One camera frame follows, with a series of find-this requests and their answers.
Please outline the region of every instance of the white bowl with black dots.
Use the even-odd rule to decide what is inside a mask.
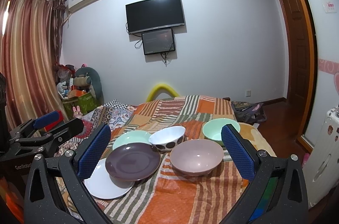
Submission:
[[[183,126],[171,126],[153,133],[149,141],[159,151],[171,151],[185,138],[186,128]]]

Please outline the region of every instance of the blue gripper pad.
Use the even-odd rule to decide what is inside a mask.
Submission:
[[[251,182],[255,176],[254,161],[234,135],[234,133],[238,132],[235,129],[234,131],[235,132],[232,132],[228,125],[224,126],[221,129],[221,140],[230,154],[241,177]]]
[[[111,129],[108,125],[104,125],[78,161],[78,177],[80,180],[90,178],[110,140]]]
[[[53,111],[51,113],[48,113],[46,115],[43,115],[40,118],[37,118],[33,124],[34,129],[42,129],[45,126],[50,125],[51,123],[57,121],[59,119],[59,113],[58,111]]]

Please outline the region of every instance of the window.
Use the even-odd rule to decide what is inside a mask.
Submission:
[[[7,23],[7,18],[8,18],[8,8],[10,7],[10,1],[7,3],[7,8],[6,11],[3,15],[3,22],[2,22],[2,35],[5,34],[5,29],[6,29],[6,23]]]

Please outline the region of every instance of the purple plate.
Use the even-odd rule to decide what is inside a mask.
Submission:
[[[106,170],[114,178],[138,181],[151,176],[160,166],[161,155],[155,146],[130,143],[114,149],[106,159]]]

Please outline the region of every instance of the yellow arch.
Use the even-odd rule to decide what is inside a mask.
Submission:
[[[152,88],[151,92],[149,93],[146,102],[150,102],[154,99],[154,96],[156,92],[158,92],[160,89],[164,89],[167,92],[169,92],[173,97],[179,97],[179,94],[169,85],[165,83],[159,83],[155,87]]]

